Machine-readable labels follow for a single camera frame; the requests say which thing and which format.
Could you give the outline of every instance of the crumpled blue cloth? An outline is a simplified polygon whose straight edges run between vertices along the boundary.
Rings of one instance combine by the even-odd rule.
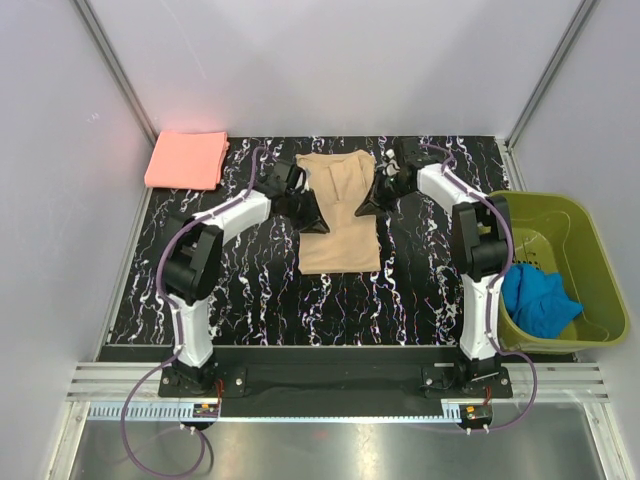
[[[502,284],[502,297],[515,324],[538,338],[557,338],[582,313],[582,305],[564,291],[559,273],[546,275],[528,264],[509,269]]]

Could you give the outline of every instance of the folded pink towel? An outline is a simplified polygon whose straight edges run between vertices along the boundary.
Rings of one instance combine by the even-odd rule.
[[[144,175],[147,187],[214,190],[229,148],[226,132],[162,132]]]

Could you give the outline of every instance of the green basket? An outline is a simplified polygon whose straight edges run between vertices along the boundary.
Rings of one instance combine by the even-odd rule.
[[[559,272],[569,298],[584,311],[557,339],[537,338],[518,328],[500,296],[498,334],[502,348],[530,353],[572,353],[617,345],[627,335],[629,317],[587,211],[561,196],[494,192],[509,204],[515,261],[545,273]]]

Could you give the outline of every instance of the gray floor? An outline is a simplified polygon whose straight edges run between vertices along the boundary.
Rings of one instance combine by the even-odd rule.
[[[512,418],[496,406],[495,424]],[[148,466],[178,473],[192,465],[199,442],[184,432],[148,439],[169,424],[129,423],[132,446]],[[434,432],[446,429],[448,433]],[[201,479],[602,479],[579,405],[536,405],[517,427],[488,436],[452,434],[444,425],[219,423],[206,431],[215,452],[192,478]],[[141,479],[124,456],[115,422],[87,423],[71,478]]]

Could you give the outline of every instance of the white wall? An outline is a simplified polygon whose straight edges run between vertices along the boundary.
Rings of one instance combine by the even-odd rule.
[[[42,478],[150,147],[68,0],[0,3],[2,478]]]
[[[528,190],[561,192],[591,212],[631,314],[627,342],[589,352],[640,472],[640,3],[600,2],[527,126],[516,154]]]
[[[91,0],[157,129],[506,136],[579,0]]]

